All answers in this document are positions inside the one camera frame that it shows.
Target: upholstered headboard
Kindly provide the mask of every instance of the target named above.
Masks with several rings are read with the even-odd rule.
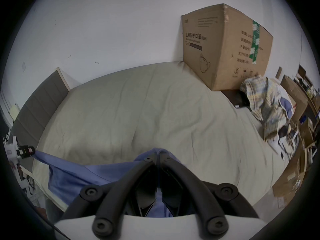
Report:
[[[62,74],[57,68],[31,94],[13,123],[9,143],[16,136],[18,144],[37,148],[41,135],[69,92]]]

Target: mattress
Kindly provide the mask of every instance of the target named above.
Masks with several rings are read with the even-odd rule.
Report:
[[[232,183],[254,205],[288,164],[262,136],[262,125],[248,108],[234,108],[181,61],[119,71],[70,90],[37,149],[98,165],[133,161],[164,148],[199,179]],[[34,161],[32,175],[66,210],[48,190],[48,166]]]

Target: cardboard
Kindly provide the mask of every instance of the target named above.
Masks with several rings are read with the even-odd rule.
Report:
[[[275,78],[276,78],[276,79],[279,79],[279,77],[280,77],[280,75],[281,75],[281,72],[282,72],[282,67],[279,67],[278,72],[277,72],[277,74],[275,75]]]
[[[320,109],[320,96],[317,95],[317,96],[313,97],[312,102],[313,102],[316,110],[319,110]]]
[[[313,124],[310,118],[307,118],[306,121],[300,127],[301,138],[304,139],[306,147],[313,143]]]
[[[218,4],[183,15],[182,22],[183,61],[211,90],[237,90],[246,78],[264,75],[273,37],[259,26],[253,42],[256,22],[242,12]],[[257,54],[250,58],[252,46]]]
[[[308,98],[300,89],[300,87],[287,75],[282,78],[281,86],[296,102],[296,109],[291,120],[294,122],[299,122],[301,116],[304,114],[304,111],[308,106]]]
[[[289,96],[289,99],[290,99],[290,101],[292,103],[293,110],[295,111],[296,107],[297,107],[297,103],[294,101],[294,98],[292,98],[289,94],[288,94],[288,96]]]
[[[308,149],[302,146],[303,150],[300,150],[300,180],[303,181],[304,175],[308,167]]]
[[[295,190],[295,186],[300,179],[300,155],[296,154],[291,158],[287,168],[272,187],[275,197],[282,197]]]
[[[288,163],[286,169],[282,175],[273,185],[273,194],[275,197],[283,197],[292,191],[296,191],[301,182],[300,171],[301,171],[301,157],[303,153],[303,166],[305,164],[305,142],[300,140],[297,150]]]

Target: white wall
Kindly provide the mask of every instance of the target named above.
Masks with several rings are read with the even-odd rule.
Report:
[[[320,87],[310,46],[284,0],[37,0],[10,51],[4,95],[22,107],[56,67],[84,83],[135,66],[182,60],[181,15],[220,3],[273,35],[266,76],[274,77],[279,66],[295,76],[302,48],[303,67]]]

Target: plaid blanket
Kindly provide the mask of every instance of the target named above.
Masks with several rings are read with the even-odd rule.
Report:
[[[259,75],[244,80],[240,90],[248,97],[251,113],[263,121],[265,141],[276,136],[278,130],[289,122],[275,82]]]

